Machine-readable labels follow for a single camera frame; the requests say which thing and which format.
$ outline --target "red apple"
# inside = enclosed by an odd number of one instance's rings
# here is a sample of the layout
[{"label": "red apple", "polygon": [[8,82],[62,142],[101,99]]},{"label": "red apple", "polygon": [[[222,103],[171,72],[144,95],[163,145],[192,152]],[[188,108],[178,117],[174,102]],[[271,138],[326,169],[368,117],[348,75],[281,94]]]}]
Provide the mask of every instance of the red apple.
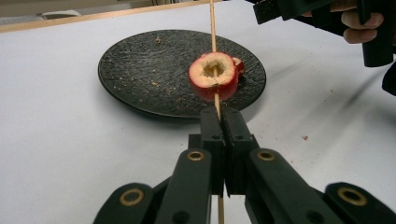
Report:
[{"label": "red apple", "polygon": [[233,62],[235,64],[236,74],[238,75],[238,77],[241,77],[242,75],[244,75],[244,73],[245,73],[245,65],[242,62],[242,60],[233,57]]},{"label": "red apple", "polygon": [[233,58],[223,52],[202,55],[189,69],[192,88],[203,99],[214,101],[215,93],[220,100],[227,100],[236,92],[238,75]]}]

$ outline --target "black tool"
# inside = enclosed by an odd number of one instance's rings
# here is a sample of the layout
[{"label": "black tool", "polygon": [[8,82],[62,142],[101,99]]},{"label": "black tool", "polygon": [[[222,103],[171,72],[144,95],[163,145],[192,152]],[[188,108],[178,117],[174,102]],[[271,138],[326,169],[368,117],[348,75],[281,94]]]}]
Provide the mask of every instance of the black tool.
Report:
[{"label": "black tool", "polygon": [[308,186],[276,151],[260,148],[239,111],[201,112],[201,133],[189,135],[172,176],[151,187],[133,183],[113,192],[94,224],[203,224],[211,195],[245,195],[252,223],[396,223],[396,215],[364,189]]},{"label": "black tool", "polygon": [[[312,12],[313,25],[325,27],[332,23],[330,3],[332,0],[262,0],[254,6],[258,24],[282,17],[284,21],[294,19],[307,11]],[[384,16],[384,22],[377,28],[377,37],[362,44],[363,60],[366,67],[379,67],[393,62],[391,17],[393,1],[389,0],[358,0],[357,10],[360,23],[364,24],[371,18],[372,12]],[[396,95],[396,74],[387,72],[383,79],[383,90]]]}]

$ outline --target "skewer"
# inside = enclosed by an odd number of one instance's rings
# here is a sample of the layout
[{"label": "skewer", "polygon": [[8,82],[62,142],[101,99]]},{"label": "skewer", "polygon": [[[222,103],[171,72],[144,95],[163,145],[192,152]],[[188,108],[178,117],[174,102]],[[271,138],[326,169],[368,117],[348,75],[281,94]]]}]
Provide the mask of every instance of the skewer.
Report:
[{"label": "skewer", "polygon": [[[212,36],[212,51],[217,51],[216,46],[216,26],[215,26],[215,8],[213,4],[213,0],[210,0],[210,28],[211,28],[211,36]],[[218,69],[215,67],[214,69],[215,77],[218,75]],[[221,119],[220,115],[220,97],[219,93],[215,93],[215,108],[218,112],[218,118]],[[219,224],[224,224],[224,200],[222,195],[218,196],[218,212],[219,212]]]}]

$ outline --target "white table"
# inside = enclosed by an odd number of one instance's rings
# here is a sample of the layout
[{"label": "white table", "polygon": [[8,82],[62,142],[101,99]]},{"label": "white table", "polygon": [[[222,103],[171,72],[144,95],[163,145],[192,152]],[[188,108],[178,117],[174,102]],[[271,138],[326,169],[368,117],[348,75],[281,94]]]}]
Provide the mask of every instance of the white table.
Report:
[{"label": "white table", "polygon": [[[217,35],[267,72],[242,111],[261,147],[316,189],[345,181],[396,210],[396,98],[381,90],[389,67],[365,68],[360,45],[297,21],[258,25],[248,2],[215,9]],[[97,76],[110,46],[162,29],[210,33],[209,5],[0,34],[0,223],[92,223],[116,188],[172,174],[199,124],[135,113]],[[243,201],[225,200],[226,223],[248,223]]]}]

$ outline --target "round plate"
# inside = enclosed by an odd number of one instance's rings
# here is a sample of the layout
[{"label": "round plate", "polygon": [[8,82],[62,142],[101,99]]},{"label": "round plate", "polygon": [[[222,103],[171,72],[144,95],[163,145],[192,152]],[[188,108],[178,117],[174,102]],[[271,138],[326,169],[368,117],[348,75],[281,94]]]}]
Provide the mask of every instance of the round plate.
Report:
[{"label": "round plate", "polygon": [[[133,35],[108,49],[99,62],[99,78],[116,99],[151,115],[198,119],[213,105],[190,86],[188,70],[202,54],[212,51],[211,35],[187,30],[161,30]],[[242,110],[262,94],[266,75],[250,51],[217,36],[218,51],[241,59],[245,74],[227,106]]]}]

